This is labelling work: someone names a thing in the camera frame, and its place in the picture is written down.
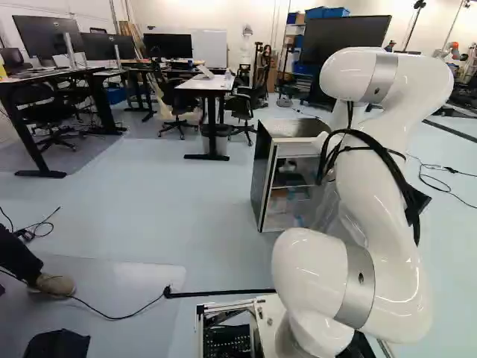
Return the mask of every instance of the person's leg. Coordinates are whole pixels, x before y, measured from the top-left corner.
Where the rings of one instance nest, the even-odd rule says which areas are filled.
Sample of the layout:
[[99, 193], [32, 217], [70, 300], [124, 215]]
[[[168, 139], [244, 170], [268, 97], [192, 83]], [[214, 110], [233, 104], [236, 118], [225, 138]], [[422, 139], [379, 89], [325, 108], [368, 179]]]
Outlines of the person's leg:
[[34, 286], [41, 275], [43, 262], [15, 235], [0, 224], [0, 266], [7, 269], [19, 280]]
[[41, 272], [43, 262], [37, 258], [15, 235], [0, 224], [0, 266], [38, 292], [70, 296], [75, 283], [67, 276]]

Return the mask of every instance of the blue storage bin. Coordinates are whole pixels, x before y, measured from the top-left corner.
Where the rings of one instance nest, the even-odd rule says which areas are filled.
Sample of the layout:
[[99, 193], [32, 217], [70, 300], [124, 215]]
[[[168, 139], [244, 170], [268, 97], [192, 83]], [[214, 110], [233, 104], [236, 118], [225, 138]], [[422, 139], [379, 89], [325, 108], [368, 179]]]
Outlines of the blue storage bin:
[[327, 8], [326, 6], [320, 6], [305, 10], [305, 22], [309, 19], [319, 19], [323, 17], [324, 11]]
[[118, 104], [126, 101], [126, 89], [121, 88], [106, 88], [107, 99], [110, 104]]
[[303, 47], [303, 35], [295, 36], [295, 48], [302, 48]]
[[318, 71], [316, 65], [304, 65], [300, 61], [293, 63], [293, 73], [302, 73], [304, 75], [315, 75]]
[[314, 7], [313, 9], [305, 10], [305, 22], [309, 19], [321, 19], [324, 17], [344, 17], [349, 16], [350, 11], [345, 7]]
[[286, 18], [287, 24], [294, 24], [297, 21], [297, 13], [288, 13]]
[[349, 15], [350, 11], [344, 7], [325, 9], [325, 11], [323, 12], [323, 17], [345, 17]]

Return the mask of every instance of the tan boot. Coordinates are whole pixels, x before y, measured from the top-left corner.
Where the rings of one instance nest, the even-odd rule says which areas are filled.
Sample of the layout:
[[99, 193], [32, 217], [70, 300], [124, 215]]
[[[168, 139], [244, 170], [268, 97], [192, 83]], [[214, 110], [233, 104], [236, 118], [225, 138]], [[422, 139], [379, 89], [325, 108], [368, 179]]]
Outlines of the tan boot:
[[41, 274], [31, 290], [58, 297], [68, 297], [75, 293], [76, 286], [73, 279], [68, 276]]

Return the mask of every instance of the laptop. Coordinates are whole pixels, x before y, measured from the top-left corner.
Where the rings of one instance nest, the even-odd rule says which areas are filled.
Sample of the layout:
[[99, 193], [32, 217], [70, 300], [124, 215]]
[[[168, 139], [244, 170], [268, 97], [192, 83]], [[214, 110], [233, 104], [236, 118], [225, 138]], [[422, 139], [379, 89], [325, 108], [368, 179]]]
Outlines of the laptop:
[[197, 66], [197, 69], [202, 72], [202, 75], [196, 77], [197, 80], [212, 80], [215, 76], [204, 65]]

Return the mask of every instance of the large monitor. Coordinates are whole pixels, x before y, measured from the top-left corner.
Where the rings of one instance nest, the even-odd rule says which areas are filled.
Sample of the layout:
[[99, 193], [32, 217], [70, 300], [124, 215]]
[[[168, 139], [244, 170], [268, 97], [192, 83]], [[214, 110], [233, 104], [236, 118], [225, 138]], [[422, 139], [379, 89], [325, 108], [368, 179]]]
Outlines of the large monitor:
[[30, 57], [50, 60], [58, 54], [66, 54], [65, 32], [71, 37], [73, 50], [83, 52], [80, 30], [73, 19], [13, 15], [13, 21]]
[[133, 38], [131, 36], [82, 32], [81, 38], [87, 60], [115, 60], [114, 45], [118, 45], [119, 57], [122, 60], [136, 58], [136, 51], [134, 50]]
[[300, 62], [322, 65], [346, 47], [381, 47], [390, 22], [391, 15], [310, 19], [306, 22]]
[[192, 58], [190, 34], [144, 34], [144, 44], [152, 57]]

